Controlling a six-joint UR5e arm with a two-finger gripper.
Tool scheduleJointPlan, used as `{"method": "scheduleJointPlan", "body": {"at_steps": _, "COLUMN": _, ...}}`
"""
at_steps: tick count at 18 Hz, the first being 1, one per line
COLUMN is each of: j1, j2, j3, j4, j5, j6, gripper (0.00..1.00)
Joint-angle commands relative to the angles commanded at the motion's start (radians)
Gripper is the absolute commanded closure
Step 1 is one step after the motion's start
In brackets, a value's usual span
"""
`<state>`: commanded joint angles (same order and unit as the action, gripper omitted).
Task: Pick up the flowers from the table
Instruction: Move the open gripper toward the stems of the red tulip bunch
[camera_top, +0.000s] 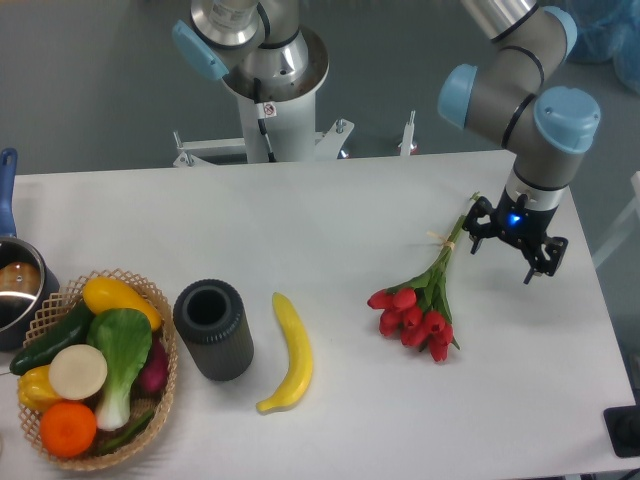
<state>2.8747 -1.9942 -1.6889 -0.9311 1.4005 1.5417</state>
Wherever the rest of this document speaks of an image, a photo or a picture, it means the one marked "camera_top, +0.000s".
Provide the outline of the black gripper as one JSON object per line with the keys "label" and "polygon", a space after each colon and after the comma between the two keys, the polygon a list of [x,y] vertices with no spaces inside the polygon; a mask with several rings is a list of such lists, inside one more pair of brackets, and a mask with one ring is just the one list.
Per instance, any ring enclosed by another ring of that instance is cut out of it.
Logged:
{"label": "black gripper", "polygon": [[565,192],[565,187],[539,188],[511,171],[495,209],[484,196],[470,207],[462,225],[472,242],[470,253],[476,254],[485,239],[495,237],[495,218],[499,237],[514,247],[524,247],[522,253],[529,270],[523,283],[529,284],[534,276],[553,277],[569,241],[547,236],[547,228]]}

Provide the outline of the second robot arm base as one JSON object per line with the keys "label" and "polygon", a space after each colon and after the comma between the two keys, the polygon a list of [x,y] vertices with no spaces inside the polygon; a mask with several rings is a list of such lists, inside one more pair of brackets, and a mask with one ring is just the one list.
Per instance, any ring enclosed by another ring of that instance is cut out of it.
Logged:
{"label": "second robot arm base", "polygon": [[187,64],[217,81],[237,71],[276,85],[310,65],[298,1],[193,1],[190,20],[172,28]]}

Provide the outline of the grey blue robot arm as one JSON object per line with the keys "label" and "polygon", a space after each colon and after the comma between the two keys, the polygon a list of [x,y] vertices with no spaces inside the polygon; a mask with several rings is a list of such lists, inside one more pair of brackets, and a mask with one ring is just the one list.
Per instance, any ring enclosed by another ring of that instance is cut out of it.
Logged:
{"label": "grey blue robot arm", "polygon": [[588,93],[546,88],[571,53],[577,26],[558,7],[536,1],[466,1],[464,8],[496,48],[484,68],[461,64],[444,82],[438,112],[515,154],[497,204],[475,201],[463,228],[472,248],[498,238],[518,249],[529,277],[553,276],[568,241],[547,228],[591,148],[601,110]]}

